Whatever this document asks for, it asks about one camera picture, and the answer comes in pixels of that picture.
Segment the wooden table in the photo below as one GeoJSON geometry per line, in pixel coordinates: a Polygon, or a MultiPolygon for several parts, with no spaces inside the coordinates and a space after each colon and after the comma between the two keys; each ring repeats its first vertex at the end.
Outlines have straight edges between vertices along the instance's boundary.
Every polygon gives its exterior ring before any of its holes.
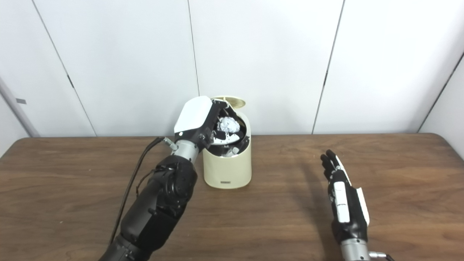
{"type": "MultiPolygon", "coordinates": [[[[26,138],[0,159],[0,260],[96,261],[151,137],[26,138]]],[[[253,137],[253,178],[208,187],[152,260],[342,260],[319,156],[335,151],[371,217],[369,248],[396,261],[464,259],[464,162],[433,134],[253,137]]],[[[169,153],[145,158],[139,178],[169,153]]],[[[134,200],[134,189],[128,204],[134,200]]]]}

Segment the white wall panel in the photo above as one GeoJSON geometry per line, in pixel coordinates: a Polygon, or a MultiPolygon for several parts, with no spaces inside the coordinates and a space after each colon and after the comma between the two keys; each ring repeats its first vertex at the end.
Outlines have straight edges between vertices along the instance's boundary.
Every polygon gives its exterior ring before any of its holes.
{"type": "Polygon", "coordinates": [[[0,95],[0,157],[17,140],[29,135],[0,95]]]}
{"type": "Polygon", "coordinates": [[[187,0],[35,0],[97,135],[172,134],[198,95],[187,0]]]}
{"type": "Polygon", "coordinates": [[[201,95],[243,98],[255,134],[311,133],[342,0],[190,0],[201,95]]]}
{"type": "Polygon", "coordinates": [[[0,0],[0,88],[34,135],[95,135],[30,0],[0,0]]]}
{"type": "Polygon", "coordinates": [[[420,132],[441,135],[464,159],[464,61],[461,61],[420,132]]]}
{"type": "Polygon", "coordinates": [[[464,51],[464,1],[345,3],[315,133],[416,132],[464,51]]]}

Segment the open lid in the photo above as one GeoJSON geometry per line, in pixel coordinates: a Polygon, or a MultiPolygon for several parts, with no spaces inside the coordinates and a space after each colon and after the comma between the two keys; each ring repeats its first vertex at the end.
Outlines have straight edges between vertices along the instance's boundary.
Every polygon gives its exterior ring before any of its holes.
{"type": "Polygon", "coordinates": [[[234,96],[223,95],[223,96],[213,97],[213,99],[220,99],[220,100],[227,101],[234,109],[242,108],[246,104],[244,100],[238,97],[234,97],[234,96]]]}

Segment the trash can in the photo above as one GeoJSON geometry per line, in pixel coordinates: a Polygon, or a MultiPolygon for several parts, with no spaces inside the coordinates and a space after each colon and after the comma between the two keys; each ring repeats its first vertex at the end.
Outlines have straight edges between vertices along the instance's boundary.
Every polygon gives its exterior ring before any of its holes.
{"type": "Polygon", "coordinates": [[[245,101],[232,96],[214,97],[229,102],[238,116],[240,131],[243,137],[227,148],[237,150],[235,155],[221,154],[217,146],[203,150],[204,177],[208,185],[218,189],[236,189],[246,186],[251,180],[251,128],[248,118],[237,109],[245,105],[245,101]]]}

